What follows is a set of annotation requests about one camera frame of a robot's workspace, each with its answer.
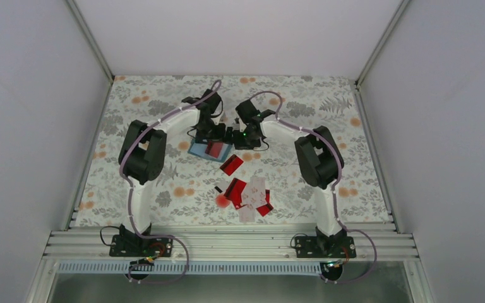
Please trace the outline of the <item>blue leather card holder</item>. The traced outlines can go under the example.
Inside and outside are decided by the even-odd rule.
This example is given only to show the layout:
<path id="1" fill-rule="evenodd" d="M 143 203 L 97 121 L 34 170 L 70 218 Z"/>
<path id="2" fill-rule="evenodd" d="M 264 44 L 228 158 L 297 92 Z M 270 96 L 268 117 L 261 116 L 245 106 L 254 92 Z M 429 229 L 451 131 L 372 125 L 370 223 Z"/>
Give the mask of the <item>blue leather card holder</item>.
<path id="1" fill-rule="evenodd" d="M 232 145 L 223 142 L 197 143 L 191 142 L 188 153 L 196 157 L 214 162 L 224 162 L 230 154 Z"/>

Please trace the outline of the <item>white floral card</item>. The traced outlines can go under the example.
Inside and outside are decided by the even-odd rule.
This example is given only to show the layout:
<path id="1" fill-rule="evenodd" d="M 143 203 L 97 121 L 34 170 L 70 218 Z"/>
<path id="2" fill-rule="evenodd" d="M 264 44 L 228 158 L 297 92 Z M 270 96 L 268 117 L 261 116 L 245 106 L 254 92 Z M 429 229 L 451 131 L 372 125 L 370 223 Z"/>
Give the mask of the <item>white floral card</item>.
<path id="1" fill-rule="evenodd" d="M 241 193 L 241 202 L 243 205 L 249 205 L 253 208 L 259 208 L 267 204 L 264 177 L 253 176 L 250 178 L 250 181 Z"/>

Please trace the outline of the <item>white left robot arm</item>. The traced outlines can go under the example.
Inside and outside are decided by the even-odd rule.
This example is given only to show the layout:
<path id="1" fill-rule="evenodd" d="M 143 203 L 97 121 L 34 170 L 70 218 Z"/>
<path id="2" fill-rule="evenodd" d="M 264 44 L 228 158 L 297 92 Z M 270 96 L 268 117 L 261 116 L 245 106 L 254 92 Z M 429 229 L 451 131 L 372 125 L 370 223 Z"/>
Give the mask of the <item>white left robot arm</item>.
<path id="1" fill-rule="evenodd" d="M 151 224 L 148 195 L 150 183 L 163 170 L 168 137 L 190 130 L 196 131 L 195 141 L 199 143 L 222 140 L 226 126 L 218 122 L 222 114 L 216 113 L 222 107 L 217 91 L 207 89 L 201 98 L 187 97 L 149 124 L 135 120 L 129 125 L 119 154 L 119 173 L 130 185 L 124 226 L 132 232 L 125 242 L 132 254 L 141 256 L 150 248 L 151 240 L 144 234 Z"/>

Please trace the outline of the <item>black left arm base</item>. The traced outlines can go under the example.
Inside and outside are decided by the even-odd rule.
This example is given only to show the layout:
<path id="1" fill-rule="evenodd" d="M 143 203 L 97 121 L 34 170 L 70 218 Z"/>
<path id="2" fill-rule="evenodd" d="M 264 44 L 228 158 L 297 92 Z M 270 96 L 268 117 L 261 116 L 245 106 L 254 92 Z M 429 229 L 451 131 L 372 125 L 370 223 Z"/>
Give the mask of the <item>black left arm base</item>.
<path id="1" fill-rule="evenodd" d="M 111 257 L 171 257 L 173 240 L 165 237 L 144 239 L 120 225 L 109 244 Z"/>

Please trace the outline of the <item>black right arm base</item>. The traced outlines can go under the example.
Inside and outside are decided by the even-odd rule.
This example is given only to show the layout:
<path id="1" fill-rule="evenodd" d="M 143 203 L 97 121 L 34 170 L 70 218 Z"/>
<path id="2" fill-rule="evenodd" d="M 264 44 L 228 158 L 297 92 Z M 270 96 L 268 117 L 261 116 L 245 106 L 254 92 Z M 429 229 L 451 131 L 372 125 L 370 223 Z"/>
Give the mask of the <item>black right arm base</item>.
<path id="1" fill-rule="evenodd" d="M 340 228 L 339 232 L 327 236 L 315 227 L 315 235 L 295 234 L 290 247 L 296 251 L 297 258 L 356 258 L 354 239 Z"/>

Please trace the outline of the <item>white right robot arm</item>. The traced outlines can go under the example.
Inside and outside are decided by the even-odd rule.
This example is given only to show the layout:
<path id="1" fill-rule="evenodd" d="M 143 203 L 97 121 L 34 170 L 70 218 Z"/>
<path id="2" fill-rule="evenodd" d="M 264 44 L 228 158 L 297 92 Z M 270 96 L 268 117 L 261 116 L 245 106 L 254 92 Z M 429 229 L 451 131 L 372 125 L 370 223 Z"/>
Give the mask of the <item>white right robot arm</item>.
<path id="1" fill-rule="evenodd" d="M 270 138 L 294 147 L 301 176 L 315 189 L 316 229 L 320 236 L 316 247 L 325 257 L 335 255 L 341 248 L 339 237 L 347 234 L 338 217 L 336 194 L 344 161 L 328 128 L 296 126 L 279 118 L 273 110 L 259 111 L 250 100 L 241 102 L 235 111 L 242 127 L 232 133 L 236 149 L 257 148 Z"/>

